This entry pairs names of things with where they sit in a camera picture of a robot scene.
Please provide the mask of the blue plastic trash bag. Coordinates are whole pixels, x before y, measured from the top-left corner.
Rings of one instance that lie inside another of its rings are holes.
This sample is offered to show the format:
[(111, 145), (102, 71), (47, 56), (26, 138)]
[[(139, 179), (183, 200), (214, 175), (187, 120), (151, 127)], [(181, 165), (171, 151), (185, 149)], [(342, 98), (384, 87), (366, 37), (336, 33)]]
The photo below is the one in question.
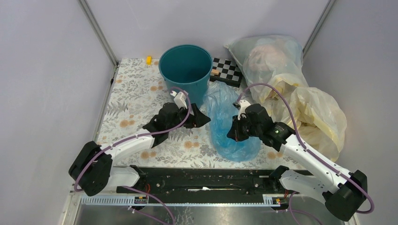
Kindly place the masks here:
[(203, 102), (206, 115), (211, 119), (211, 143), (217, 153), (227, 160), (242, 162), (252, 160), (258, 155), (261, 142), (254, 137), (242, 142), (227, 137), (232, 126), (232, 117), (238, 112), (233, 106), (237, 98), (235, 89), (224, 82), (215, 81), (210, 83)]

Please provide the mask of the black white checkerboard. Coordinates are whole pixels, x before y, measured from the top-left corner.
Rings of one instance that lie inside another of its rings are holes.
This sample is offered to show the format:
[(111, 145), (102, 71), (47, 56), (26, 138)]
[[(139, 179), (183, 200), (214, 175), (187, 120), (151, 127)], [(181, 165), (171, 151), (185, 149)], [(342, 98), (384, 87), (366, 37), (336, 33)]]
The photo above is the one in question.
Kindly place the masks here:
[(213, 69), (220, 71), (220, 74), (210, 75), (211, 82), (220, 81), (232, 87), (240, 87), (243, 74), (234, 60), (213, 58)]

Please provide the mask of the yellow toy block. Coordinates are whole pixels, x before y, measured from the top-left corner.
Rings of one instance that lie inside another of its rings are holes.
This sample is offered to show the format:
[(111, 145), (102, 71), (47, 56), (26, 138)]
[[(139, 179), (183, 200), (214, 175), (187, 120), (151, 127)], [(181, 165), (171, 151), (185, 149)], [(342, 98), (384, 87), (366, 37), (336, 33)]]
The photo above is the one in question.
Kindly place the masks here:
[(152, 64), (152, 56), (147, 56), (146, 58), (146, 64), (151, 65)]

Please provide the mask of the yellow plastic trash bag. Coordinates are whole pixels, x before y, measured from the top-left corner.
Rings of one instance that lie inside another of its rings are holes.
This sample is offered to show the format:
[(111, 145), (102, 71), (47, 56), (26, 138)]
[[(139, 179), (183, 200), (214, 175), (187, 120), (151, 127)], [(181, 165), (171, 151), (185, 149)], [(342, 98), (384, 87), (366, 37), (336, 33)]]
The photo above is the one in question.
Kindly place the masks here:
[(344, 146), (347, 119), (336, 100), (315, 87), (296, 87), (261, 103), (273, 121), (297, 126), (301, 139), (335, 162)]

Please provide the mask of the clear stuffed trash bag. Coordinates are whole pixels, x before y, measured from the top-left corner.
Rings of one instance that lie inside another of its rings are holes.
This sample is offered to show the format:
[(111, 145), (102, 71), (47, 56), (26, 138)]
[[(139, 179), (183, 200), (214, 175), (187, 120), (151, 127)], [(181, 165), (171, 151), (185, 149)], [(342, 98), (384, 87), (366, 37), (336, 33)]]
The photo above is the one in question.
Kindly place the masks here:
[(251, 88), (254, 100), (263, 103), (276, 94), (265, 84), (284, 94), (296, 87), (308, 87), (303, 75), (303, 47), (286, 35), (247, 37), (225, 45)]

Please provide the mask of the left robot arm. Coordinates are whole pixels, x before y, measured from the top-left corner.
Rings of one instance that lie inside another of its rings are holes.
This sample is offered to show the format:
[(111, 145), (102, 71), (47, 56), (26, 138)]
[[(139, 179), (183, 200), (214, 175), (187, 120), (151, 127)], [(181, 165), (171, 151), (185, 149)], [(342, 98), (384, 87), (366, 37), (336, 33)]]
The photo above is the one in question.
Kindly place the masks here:
[(136, 152), (158, 146), (176, 128), (200, 128), (210, 120), (195, 103), (191, 108), (165, 103), (135, 135), (106, 147), (94, 141), (87, 142), (69, 168), (69, 175), (75, 186), (88, 196), (94, 196), (105, 188), (121, 186), (128, 186), (139, 193), (145, 188), (145, 179), (133, 167), (119, 167), (117, 163)]

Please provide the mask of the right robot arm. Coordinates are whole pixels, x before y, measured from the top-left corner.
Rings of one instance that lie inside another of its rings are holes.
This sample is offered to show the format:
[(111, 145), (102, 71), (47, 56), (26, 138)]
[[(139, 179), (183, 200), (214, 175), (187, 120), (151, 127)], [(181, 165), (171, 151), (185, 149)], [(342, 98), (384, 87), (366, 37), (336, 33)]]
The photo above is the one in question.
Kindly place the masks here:
[(300, 163), (310, 175), (302, 175), (286, 166), (271, 174), (269, 187), (275, 193), (296, 191), (323, 203), (342, 221), (349, 221), (368, 199), (367, 177), (357, 170), (335, 164), (297, 137), (297, 132), (283, 122), (274, 122), (260, 104), (241, 100), (233, 104), (238, 114), (232, 117), (227, 137), (237, 142), (258, 137), (266, 146)]

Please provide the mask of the teal plastic trash bin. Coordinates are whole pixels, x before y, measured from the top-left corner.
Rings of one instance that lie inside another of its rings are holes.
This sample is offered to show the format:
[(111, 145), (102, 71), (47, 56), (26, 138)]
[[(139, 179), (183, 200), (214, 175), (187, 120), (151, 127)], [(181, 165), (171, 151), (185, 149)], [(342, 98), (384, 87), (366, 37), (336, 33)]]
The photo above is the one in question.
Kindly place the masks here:
[(191, 103), (203, 105), (207, 92), (213, 58), (207, 50), (197, 45), (177, 45), (162, 54), (159, 72), (168, 90), (178, 87), (188, 93)]

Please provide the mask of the small tan wooden block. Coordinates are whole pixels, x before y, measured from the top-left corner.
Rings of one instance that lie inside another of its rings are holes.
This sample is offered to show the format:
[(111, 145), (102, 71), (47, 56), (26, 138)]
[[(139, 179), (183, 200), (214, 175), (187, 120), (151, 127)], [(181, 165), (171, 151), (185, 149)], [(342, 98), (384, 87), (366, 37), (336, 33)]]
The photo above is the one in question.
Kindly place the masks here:
[(213, 76), (219, 76), (219, 74), (220, 74), (220, 71), (218, 71), (217, 69), (212, 69), (212, 70), (211, 70), (211, 75), (213, 75)]

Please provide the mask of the floral table mat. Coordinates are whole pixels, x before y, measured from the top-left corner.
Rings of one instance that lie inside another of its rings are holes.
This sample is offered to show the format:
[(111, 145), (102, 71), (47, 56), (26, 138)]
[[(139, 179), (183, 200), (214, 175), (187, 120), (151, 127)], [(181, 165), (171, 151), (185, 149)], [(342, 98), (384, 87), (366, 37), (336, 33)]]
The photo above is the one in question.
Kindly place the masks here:
[[(157, 63), (147, 65), (144, 59), (123, 59), (118, 68), (96, 142), (103, 146), (135, 134), (158, 113), (171, 96), (159, 73)], [(234, 162), (218, 154), (212, 145), (209, 125), (201, 128), (179, 128), (157, 147), (141, 150), (118, 162), (118, 166), (175, 168), (242, 168), (291, 169), (302, 166), (282, 153), (254, 139), (256, 157)]]

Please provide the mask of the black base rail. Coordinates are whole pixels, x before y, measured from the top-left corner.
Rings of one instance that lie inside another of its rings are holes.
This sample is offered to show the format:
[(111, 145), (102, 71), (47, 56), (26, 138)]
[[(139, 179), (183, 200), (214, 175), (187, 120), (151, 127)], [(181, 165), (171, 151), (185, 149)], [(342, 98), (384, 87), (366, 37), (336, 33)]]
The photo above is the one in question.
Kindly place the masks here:
[(271, 177), (273, 170), (161, 168), (131, 166), (139, 174), (134, 188), (164, 203), (237, 205), (263, 203), (263, 195), (287, 197), (291, 191)]

